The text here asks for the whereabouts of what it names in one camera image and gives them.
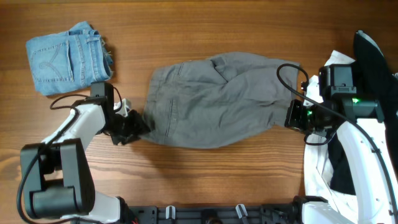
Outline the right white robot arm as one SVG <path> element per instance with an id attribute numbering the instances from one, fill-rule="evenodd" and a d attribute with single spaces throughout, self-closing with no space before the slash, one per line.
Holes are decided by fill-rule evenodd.
<path id="1" fill-rule="evenodd" d="M 300 223 L 397 223 L 397 180 L 376 101 L 344 96 L 307 108 L 293 100 L 285 126 L 305 134 Z M 331 189 L 326 152 L 332 139 L 345 152 L 354 196 Z"/>

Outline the grey shorts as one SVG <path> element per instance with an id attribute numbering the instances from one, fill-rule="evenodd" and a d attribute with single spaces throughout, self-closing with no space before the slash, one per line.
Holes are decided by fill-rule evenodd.
<path id="1" fill-rule="evenodd" d="M 245 52 L 158 68 L 143 118 L 156 144 L 213 149 L 283 126 L 299 63 Z"/>

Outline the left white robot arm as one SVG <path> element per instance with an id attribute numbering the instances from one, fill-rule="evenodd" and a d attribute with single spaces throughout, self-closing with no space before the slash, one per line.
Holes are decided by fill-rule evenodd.
<path id="1" fill-rule="evenodd" d="M 53 134 L 21 149 L 16 207 L 26 223 L 139 223 L 123 198 L 95 190 L 85 154 L 97 134 L 125 145 L 149 133 L 126 100 L 114 105 L 117 92 L 108 82 L 93 83 L 90 95 L 67 107 L 69 117 Z"/>

